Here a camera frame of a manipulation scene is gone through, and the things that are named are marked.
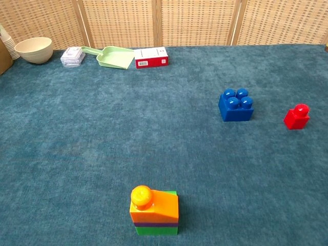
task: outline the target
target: dustpan handle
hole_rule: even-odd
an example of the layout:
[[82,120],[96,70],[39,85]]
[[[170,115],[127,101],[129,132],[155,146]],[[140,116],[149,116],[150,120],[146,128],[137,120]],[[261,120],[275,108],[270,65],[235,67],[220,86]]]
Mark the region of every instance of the dustpan handle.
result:
[[97,49],[93,49],[87,46],[82,46],[81,47],[82,51],[88,54],[92,54],[92,55],[99,55],[102,54],[103,51],[102,50],[97,50]]

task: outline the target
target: purple duplo brick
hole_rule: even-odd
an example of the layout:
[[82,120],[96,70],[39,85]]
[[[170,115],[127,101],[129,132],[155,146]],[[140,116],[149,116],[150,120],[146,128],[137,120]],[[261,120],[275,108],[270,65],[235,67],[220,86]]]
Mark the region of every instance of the purple duplo brick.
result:
[[135,227],[178,227],[179,223],[134,223]]

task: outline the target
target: stack of cups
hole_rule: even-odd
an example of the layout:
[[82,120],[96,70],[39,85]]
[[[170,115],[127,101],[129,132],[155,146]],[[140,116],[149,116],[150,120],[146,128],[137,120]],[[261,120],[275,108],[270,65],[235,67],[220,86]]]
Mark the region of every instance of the stack of cups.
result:
[[5,44],[7,50],[9,51],[13,60],[20,57],[20,55],[15,51],[15,42],[11,36],[6,32],[4,27],[0,24],[0,38]]

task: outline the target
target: cardboard box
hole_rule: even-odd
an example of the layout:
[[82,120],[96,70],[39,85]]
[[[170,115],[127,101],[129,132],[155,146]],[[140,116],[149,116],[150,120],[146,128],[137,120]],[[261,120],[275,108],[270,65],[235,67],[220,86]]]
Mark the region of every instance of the cardboard box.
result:
[[152,68],[169,64],[169,56],[164,47],[134,50],[134,59],[137,68]]
[[13,60],[6,46],[0,39],[0,75],[3,74],[13,64]]

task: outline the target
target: toy block tower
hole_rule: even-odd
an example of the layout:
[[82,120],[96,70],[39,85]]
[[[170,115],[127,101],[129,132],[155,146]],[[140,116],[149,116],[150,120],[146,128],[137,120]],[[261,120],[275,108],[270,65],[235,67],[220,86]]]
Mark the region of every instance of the toy block tower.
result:
[[176,235],[179,223],[177,193],[137,186],[131,193],[130,215],[138,235]]

